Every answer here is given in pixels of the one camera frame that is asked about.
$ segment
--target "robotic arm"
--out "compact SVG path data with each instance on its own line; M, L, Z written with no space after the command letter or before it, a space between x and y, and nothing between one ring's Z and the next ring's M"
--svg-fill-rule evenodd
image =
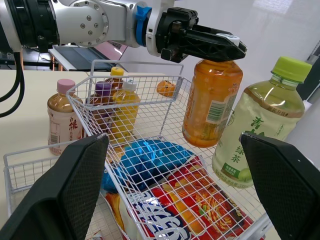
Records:
M242 59L247 47L230 32L198 25L198 13L174 7L175 0L156 0L157 7L131 0L0 0L0 52L13 53L16 79L0 103L20 85L13 113L24 97L22 48L47 53L53 45L93 47L112 40L162 59L180 63L188 55L225 62Z

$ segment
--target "blue ring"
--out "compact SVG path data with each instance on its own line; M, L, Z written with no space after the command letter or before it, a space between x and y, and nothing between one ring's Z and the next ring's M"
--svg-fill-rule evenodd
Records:
M141 6L137 6L137 11L135 14L135 17L137 19L137 24L136 24L136 31L135 31L135 38L136 38L136 42L140 45L140 46L144 46L144 42L143 42L143 29L144 29L144 23L145 20L147 19L148 13L149 11L151 11L151 7L141 7Z

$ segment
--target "laptop screen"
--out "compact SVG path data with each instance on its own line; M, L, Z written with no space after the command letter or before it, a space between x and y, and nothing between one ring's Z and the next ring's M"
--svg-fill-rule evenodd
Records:
M120 60L127 46L114 41L106 41L94 47L109 60Z

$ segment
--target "pink bottle cap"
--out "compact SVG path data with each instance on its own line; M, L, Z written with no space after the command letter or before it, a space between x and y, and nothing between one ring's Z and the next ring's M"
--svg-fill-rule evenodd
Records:
M71 79L60 79L56 84L56 90L60 94L67 94L67 91L75 85L76 83Z

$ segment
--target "green bottle cap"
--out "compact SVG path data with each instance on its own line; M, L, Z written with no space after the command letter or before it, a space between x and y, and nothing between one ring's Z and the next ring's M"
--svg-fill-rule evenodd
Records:
M312 65L288 56L279 57L271 73L284 79L303 83Z

